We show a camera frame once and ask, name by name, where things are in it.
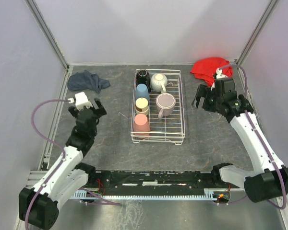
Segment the black mug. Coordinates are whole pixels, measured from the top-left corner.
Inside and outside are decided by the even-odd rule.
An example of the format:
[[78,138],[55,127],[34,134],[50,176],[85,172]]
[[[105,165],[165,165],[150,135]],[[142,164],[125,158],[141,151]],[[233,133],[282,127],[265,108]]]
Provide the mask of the black mug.
[[136,73],[136,86],[144,84],[148,92],[151,92],[150,75],[146,69],[140,69]]

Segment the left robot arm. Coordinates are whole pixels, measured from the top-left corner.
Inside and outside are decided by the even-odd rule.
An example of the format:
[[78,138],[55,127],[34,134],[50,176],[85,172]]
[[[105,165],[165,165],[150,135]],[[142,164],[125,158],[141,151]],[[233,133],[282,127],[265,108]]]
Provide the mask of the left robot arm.
[[94,179],[95,168],[81,162],[95,142],[100,118],[107,113],[100,99],[94,101],[96,107],[83,92],[67,99],[76,125],[61,147],[61,155],[32,188],[19,193],[19,218],[25,229],[51,229],[69,198]]

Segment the pink plastic cup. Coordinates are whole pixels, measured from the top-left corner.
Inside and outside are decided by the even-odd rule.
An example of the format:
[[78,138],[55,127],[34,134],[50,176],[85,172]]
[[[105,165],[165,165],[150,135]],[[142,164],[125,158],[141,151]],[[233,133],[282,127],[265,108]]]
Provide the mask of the pink plastic cup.
[[150,126],[145,114],[137,114],[134,118],[133,131],[137,136],[149,136]]

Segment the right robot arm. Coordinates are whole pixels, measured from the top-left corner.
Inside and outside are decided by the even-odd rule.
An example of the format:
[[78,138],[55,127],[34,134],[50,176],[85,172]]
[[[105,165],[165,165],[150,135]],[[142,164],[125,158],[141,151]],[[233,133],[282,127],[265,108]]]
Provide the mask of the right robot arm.
[[231,163],[213,167],[218,180],[242,188],[254,203],[269,201],[288,194],[288,167],[275,154],[265,138],[251,103],[237,94],[232,78],[221,78],[213,87],[200,84],[192,106],[221,114],[240,137],[252,162],[252,171],[237,168]]

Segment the lilac ceramic mug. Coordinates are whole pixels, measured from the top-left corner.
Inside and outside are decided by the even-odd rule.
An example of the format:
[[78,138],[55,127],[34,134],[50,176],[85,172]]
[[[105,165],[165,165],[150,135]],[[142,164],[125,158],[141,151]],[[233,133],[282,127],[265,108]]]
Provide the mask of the lilac ceramic mug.
[[156,98],[158,119],[172,114],[176,104],[176,98],[170,93],[162,93]]

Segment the white wire dish rack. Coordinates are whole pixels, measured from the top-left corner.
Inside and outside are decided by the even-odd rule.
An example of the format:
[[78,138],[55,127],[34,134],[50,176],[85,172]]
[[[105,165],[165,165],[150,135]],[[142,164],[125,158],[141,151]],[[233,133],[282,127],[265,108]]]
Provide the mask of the white wire dish rack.
[[184,142],[180,70],[136,70],[130,133],[133,143],[169,142],[181,145]]

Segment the blue plastic cup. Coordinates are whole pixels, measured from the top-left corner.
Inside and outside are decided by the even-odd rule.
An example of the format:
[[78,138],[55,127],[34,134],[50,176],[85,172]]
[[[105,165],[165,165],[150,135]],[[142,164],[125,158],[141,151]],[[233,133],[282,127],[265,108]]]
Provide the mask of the blue plastic cup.
[[145,98],[149,100],[149,91],[145,84],[138,84],[135,91],[136,100],[139,98]]

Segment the cream ceramic mug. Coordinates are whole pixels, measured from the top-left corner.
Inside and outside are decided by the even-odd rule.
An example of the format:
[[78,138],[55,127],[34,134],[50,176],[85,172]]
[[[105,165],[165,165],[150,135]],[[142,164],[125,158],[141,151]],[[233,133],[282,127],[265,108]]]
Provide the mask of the cream ceramic mug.
[[166,86],[168,84],[168,79],[163,73],[156,73],[151,77],[150,80],[151,88],[155,92],[166,93]]

